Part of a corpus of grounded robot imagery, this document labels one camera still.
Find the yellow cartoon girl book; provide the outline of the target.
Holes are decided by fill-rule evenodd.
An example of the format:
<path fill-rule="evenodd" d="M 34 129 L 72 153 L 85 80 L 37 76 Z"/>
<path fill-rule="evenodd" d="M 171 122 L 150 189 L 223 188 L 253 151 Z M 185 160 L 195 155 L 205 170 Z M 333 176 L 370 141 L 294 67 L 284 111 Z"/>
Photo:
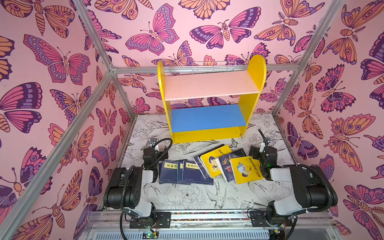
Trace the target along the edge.
<path fill-rule="evenodd" d="M 262 180 L 260 161 L 250 156 L 230 159 L 231 167 L 237 185 Z"/>

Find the dark blue portrait book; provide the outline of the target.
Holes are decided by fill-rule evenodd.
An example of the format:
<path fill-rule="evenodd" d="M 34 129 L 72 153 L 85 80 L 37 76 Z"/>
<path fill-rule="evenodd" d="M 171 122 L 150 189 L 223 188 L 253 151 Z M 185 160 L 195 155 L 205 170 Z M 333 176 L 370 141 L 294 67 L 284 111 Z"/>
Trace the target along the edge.
<path fill-rule="evenodd" d="M 245 151 L 243 149 L 238 149 L 232 153 L 223 155 L 215 159 L 215 162 L 227 183 L 235 179 L 230 160 L 234 158 L 245 157 L 245 156 L 246 156 Z"/>

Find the yellow cartoon boy book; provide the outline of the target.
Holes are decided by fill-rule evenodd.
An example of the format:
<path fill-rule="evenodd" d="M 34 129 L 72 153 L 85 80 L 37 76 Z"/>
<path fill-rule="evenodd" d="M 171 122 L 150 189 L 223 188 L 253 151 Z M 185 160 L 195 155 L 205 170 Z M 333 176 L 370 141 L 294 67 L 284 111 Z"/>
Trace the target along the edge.
<path fill-rule="evenodd" d="M 203 164 L 210 178 L 213 179 L 221 174 L 219 164 L 217 163 L 219 157 L 222 157 L 231 152 L 232 151 L 228 145 L 220 145 L 217 148 L 209 150 L 207 153 L 200 156 L 200 160 L 203 161 Z"/>

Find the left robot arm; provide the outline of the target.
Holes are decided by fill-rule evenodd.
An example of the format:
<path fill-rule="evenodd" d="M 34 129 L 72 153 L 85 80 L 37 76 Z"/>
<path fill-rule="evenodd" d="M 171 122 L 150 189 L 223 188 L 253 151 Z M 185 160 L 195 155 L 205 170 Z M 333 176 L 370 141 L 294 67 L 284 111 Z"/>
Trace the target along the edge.
<path fill-rule="evenodd" d="M 127 215 L 142 225 L 157 222 L 156 208 L 153 203 L 142 198 L 144 186 L 155 183 L 159 178 L 159 161 L 168 157 L 173 144 L 170 138 L 152 142 L 143 150 L 143 165 L 129 168 L 116 168 L 103 197 L 107 208 L 120 210 L 122 217 Z"/>

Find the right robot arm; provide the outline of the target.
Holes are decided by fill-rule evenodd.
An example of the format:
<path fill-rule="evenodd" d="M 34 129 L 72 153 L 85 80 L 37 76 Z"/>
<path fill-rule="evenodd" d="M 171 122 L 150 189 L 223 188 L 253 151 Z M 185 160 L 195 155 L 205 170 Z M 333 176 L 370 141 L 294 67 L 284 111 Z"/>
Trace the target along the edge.
<path fill-rule="evenodd" d="M 338 204 L 338 196 L 319 166 L 277 165 L 278 150 L 265 138 L 259 148 L 251 146 L 249 156 L 260 163 L 256 169 L 267 181 L 291 183 L 293 193 L 270 201 L 264 219 L 270 226 L 283 224 L 289 217 L 324 212 Z"/>

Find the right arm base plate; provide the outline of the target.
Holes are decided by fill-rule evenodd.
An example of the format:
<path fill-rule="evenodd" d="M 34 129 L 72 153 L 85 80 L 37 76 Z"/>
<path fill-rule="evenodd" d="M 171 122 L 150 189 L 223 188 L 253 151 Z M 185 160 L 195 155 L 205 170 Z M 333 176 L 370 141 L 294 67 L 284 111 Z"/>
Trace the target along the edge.
<path fill-rule="evenodd" d="M 251 220 L 253 227 L 284 228 L 293 225 L 289 216 L 280 216 L 259 209 L 248 209 L 247 217 Z"/>

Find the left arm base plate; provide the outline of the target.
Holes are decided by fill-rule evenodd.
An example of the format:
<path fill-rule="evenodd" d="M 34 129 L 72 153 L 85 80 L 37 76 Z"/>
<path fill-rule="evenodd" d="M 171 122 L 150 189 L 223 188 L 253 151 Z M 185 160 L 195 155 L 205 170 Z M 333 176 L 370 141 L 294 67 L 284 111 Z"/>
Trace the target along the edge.
<path fill-rule="evenodd" d="M 151 215 L 146 218 L 132 218 L 130 229 L 169 229 L 171 226 L 171 216 L 171 212 L 156 212 L 155 216 Z"/>

